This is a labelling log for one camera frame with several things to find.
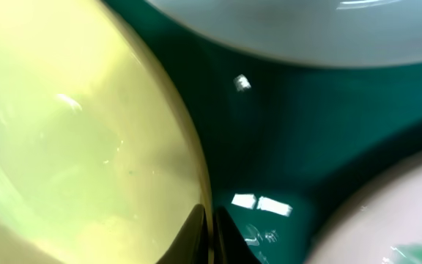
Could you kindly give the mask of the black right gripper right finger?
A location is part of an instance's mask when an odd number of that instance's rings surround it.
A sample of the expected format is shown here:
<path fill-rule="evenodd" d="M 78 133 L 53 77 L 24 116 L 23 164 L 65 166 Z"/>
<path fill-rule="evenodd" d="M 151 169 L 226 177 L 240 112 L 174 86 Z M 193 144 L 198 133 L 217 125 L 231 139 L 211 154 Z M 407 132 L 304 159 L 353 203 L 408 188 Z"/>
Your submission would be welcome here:
<path fill-rule="evenodd" d="M 214 264 L 260 264 L 224 207 L 213 213 L 213 232 Z"/>

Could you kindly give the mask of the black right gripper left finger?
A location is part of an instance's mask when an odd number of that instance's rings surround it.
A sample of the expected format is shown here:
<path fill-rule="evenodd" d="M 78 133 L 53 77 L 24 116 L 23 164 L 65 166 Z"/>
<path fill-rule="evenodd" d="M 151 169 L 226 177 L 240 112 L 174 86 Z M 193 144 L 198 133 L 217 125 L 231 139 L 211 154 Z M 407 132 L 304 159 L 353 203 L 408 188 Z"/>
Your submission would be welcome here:
<path fill-rule="evenodd" d="M 193 207 L 157 264 L 208 264 L 208 226 L 203 205 Z"/>

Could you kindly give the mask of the yellow plate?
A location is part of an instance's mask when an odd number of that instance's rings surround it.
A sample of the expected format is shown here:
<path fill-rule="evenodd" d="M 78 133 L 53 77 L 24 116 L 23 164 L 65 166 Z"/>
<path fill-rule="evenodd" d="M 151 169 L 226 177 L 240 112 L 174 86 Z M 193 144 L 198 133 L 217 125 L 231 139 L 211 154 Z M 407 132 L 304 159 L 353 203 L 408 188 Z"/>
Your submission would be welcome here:
<path fill-rule="evenodd" d="M 157 263 L 210 182 L 190 115 L 101 1 L 0 1 L 0 263 Z"/>

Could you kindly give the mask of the light blue plate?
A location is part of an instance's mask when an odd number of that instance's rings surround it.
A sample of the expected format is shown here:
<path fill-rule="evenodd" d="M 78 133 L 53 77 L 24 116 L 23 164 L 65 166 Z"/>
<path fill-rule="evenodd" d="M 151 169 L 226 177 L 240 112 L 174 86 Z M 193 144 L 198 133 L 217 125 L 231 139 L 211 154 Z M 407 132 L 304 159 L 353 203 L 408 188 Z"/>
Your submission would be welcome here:
<path fill-rule="evenodd" d="M 314 67 L 422 62 L 422 0 L 148 0 L 207 39 Z"/>

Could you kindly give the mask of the teal plastic tray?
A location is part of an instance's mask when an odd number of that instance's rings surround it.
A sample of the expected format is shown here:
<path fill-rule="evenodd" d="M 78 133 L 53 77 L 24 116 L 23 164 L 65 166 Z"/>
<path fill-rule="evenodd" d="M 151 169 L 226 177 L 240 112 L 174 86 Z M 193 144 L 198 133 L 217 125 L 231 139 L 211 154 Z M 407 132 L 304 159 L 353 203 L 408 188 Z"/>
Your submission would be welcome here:
<path fill-rule="evenodd" d="M 422 151 L 422 64 L 322 70 L 212 43 L 145 1 L 108 0 L 179 91 L 207 161 L 212 203 L 252 252 L 303 263 L 322 225 L 362 185 Z"/>

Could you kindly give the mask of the pink plate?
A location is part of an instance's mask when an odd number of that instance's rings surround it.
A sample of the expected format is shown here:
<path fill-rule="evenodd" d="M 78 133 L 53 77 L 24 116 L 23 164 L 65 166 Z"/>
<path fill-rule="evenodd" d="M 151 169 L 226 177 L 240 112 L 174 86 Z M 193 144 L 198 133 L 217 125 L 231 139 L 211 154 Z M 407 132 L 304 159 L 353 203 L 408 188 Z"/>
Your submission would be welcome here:
<path fill-rule="evenodd" d="M 422 152 L 347 199 L 316 237 L 306 262 L 422 263 Z"/>

